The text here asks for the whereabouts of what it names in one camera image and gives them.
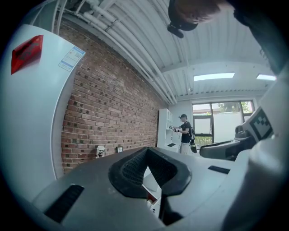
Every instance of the person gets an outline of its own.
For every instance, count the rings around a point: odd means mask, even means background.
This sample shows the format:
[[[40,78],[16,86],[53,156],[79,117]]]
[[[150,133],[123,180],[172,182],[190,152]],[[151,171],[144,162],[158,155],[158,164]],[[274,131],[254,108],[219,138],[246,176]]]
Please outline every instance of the person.
[[[175,132],[179,132],[182,134],[180,153],[191,156],[192,155],[191,147],[190,147],[191,138],[189,135],[189,130],[191,129],[191,124],[188,121],[188,117],[185,114],[182,114],[180,119],[183,122],[183,124],[179,127],[173,127]]]
[[[249,27],[260,44],[260,53],[278,75],[289,58],[287,8],[280,1],[256,0],[170,0],[168,31],[183,38],[183,31],[195,29],[199,23],[211,21],[225,9],[234,9],[234,17]]]

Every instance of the brick wall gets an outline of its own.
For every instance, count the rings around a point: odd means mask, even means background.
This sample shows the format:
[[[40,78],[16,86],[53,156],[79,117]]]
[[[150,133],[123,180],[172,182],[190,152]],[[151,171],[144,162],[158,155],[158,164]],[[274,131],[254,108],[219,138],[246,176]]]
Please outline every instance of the brick wall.
[[[140,74],[96,36],[62,20],[60,36],[86,52],[77,66],[63,121],[65,173],[95,157],[98,145],[114,154],[156,146],[158,110],[167,105]]]

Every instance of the white refrigerator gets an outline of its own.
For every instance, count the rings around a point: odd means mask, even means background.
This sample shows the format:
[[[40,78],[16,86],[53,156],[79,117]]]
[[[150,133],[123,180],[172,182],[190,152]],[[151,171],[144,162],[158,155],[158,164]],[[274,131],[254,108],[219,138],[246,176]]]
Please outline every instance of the white refrigerator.
[[[42,53],[11,75],[12,50],[43,35]],[[85,52],[47,30],[22,25],[0,62],[0,164],[12,191],[31,202],[63,175],[61,132],[77,63]]]

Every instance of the ceiling light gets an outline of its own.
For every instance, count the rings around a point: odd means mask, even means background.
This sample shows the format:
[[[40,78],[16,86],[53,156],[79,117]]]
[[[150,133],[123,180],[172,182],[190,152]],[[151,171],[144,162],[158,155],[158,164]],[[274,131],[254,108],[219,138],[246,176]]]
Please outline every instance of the ceiling light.
[[[233,78],[235,73],[218,73],[218,74],[204,74],[194,76],[194,81],[207,80],[207,79],[228,79]]]
[[[274,80],[276,80],[276,77],[273,75],[260,74],[260,75],[258,75],[257,79],[274,81]]]

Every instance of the ceiling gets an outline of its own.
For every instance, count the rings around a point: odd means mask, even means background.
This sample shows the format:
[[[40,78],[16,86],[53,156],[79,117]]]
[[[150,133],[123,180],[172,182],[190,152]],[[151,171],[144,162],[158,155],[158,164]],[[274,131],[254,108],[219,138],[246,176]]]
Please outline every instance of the ceiling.
[[[272,72],[250,30],[232,11],[184,32],[180,39],[167,31],[169,0],[74,2],[66,5],[66,12],[119,46],[169,104],[200,97],[260,96],[272,84],[256,79],[258,74]],[[226,72],[235,75],[232,79],[193,81],[194,75]]]

